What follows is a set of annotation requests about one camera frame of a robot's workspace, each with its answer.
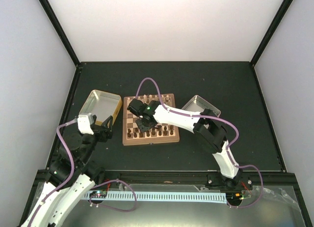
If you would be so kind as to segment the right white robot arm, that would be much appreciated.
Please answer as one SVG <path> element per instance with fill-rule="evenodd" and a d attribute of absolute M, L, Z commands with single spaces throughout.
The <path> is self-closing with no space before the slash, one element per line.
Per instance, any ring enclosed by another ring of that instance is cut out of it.
<path fill-rule="evenodd" d="M 219 165 L 224 186 L 235 189 L 241 183 L 242 168 L 230 150 L 239 137 L 239 131 L 232 123 L 218 118 L 209 109 L 189 112 L 156 100 L 146 104 L 134 98 L 127 110 L 138 118 L 136 124 L 142 133 L 158 124 L 174 125 L 190 131 L 203 150 L 213 155 Z"/>

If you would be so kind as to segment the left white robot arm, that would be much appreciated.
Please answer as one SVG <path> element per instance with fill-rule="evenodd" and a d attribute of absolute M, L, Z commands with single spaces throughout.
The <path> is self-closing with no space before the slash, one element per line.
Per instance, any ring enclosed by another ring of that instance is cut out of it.
<path fill-rule="evenodd" d="M 61 142 L 49 173 L 24 227 L 60 227 L 83 195 L 105 183 L 105 171 L 91 160 L 97 143 L 112 138 L 113 117 L 102 123 L 91 113 L 61 124 L 56 133 Z"/>

